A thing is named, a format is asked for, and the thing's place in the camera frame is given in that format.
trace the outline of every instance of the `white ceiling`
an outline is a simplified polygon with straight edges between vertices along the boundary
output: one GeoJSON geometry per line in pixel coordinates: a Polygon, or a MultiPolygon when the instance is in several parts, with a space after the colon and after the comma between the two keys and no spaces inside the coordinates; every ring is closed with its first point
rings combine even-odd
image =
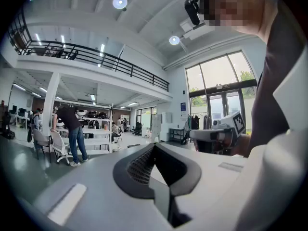
{"type": "MultiPolygon", "coordinates": [[[[14,82],[24,87],[29,92],[34,92],[45,97],[45,92],[39,89],[43,87],[47,90],[52,73],[44,71],[16,71],[14,82]]],[[[114,107],[127,106],[132,102],[143,105],[157,101],[152,97],[140,95],[121,87],[115,87],[106,83],[97,83],[81,77],[62,76],[56,96],[64,100],[88,101],[92,102],[90,94],[95,95],[97,104],[114,104],[114,107]]]]}
{"type": "MultiPolygon", "coordinates": [[[[180,45],[174,46],[169,44],[168,40],[172,35],[181,37],[185,34],[185,31],[180,26],[180,24],[188,18],[183,6],[184,1],[185,0],[128,0],[127,11],[123,12],[112,6],[112,0],[32,0],[26,3],[25,12],[28,11],[29,14],[40,12],[40,15],[45,17],[48,16],[49,12],[78,12],[80,19],[82,19],[85,14],[93,14],[96,18],[111,21],[115,26],[121,25],[125,29],[128,29],[130,31],[130,41],[126,40],[125,44],[129,46],[130,44],[136,44],[136,40],[133,40],[133,37],[131,37],[133,35],[135,39],[140,39],[140,42],[145,41],[150,44],[155,51],[159,52],[164,59],[166,59],[164,62],[167,64],[170,62],[168,60],[170,60],[172,56],[185,56],[189,52],[195,50],[195,43],[198,46],[200,42],[203,43],[203,46],[206,45],[204,36],[193,40],[191,37],[183,38],[181,42],[186,51],[184,51],[180,45]]],[[[69,39],[69,42],[90,46],[92,48],[99,48],[102,43],[106,42],[106,35],[108,35],[109,41],[106,50],[114,55],[117,55],[117,52],[121,50],[124,44],[123,38],[127,36],[127,32],[124,31],[113,32],[112,37],[109,32],[104,30],[100,33],[93,33],[89,30],[85,30],[85,28],[78,29],[59,25],[48,26],[44,25],[43,22],[37,24],[39,24],[39,26],[32,26],[29,28],[32,37],[35,33],[39,32],[42,34],[43,39],[58,39],[60,41],[60,35],[64,35],[65,38],[69,39]]],[[[208,32],[208,34],[215,33],[219,34],[219,32],[215,31],[208,32]]]]}

